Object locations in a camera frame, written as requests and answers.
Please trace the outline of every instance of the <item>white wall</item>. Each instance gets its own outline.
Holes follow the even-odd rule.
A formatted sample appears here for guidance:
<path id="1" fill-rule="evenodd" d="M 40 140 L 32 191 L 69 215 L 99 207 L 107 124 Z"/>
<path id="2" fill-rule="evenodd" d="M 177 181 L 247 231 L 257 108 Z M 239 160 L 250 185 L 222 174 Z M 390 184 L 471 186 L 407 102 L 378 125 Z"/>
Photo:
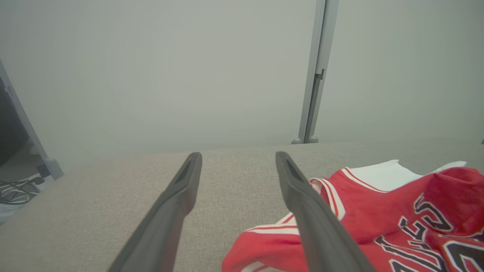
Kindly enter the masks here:
<path id="1" fill-rule="evenodd" d="M 0 0 L 0 59 L 64 172 L 127 153 L 289 144 L 315 0 Z"/>
<path id="2" fill-rule="evenodd" d="M 315 135 L 484 139 L 484 1 L 340 0 Z"/>

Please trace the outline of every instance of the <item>floor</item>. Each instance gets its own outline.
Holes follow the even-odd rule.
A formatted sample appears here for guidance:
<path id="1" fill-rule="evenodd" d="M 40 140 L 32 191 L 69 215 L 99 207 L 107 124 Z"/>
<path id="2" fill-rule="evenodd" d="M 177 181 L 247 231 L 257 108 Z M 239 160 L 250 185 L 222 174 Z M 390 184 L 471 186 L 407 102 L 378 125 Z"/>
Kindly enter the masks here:
<path id="1" fill-rule="evenodd" d="M 12 182 L 26 179 L 37 174 L 37 166 L 43 164 L 39 155 L 30 154 L 30 145 L 26 144 L 5 164 L 0 166 L 0 181 Z"/>

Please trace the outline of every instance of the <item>white fabric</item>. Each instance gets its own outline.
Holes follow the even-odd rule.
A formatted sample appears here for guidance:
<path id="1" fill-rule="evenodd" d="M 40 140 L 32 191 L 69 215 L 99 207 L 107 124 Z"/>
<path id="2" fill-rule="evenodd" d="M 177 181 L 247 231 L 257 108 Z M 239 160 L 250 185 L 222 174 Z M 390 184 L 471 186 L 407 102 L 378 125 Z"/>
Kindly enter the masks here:
<path id="1" fill-rule="evenodd" d="M 437 173 L 453 167 L 463 167 L 466 166 L 466 164 L 466 162 L 462 161 L 448 163 L 430 173 Z M 411 181 L 423 177 L 422 175 L 415 174 L 407 168 L 401 166 L 398 163 L 398 160 L 391 160 L 372 166 L 347 169 L 356 178 L 381 191 L 392 191 Z"/>

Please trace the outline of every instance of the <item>red garment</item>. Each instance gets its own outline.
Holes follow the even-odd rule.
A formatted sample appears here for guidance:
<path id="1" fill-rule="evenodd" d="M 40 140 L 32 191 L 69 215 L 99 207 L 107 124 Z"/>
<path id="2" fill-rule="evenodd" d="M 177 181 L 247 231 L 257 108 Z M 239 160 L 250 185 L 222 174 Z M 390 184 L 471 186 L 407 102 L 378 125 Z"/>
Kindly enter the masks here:
<path id="1" fill-rule="evenodd" d="M 345 168 L 311 179 L 377 271 L 484 271 L 484 176 L 455 167 L 390 192 Z M 308 271 L 295 221 L 246 230 L 222 271 Z"/>

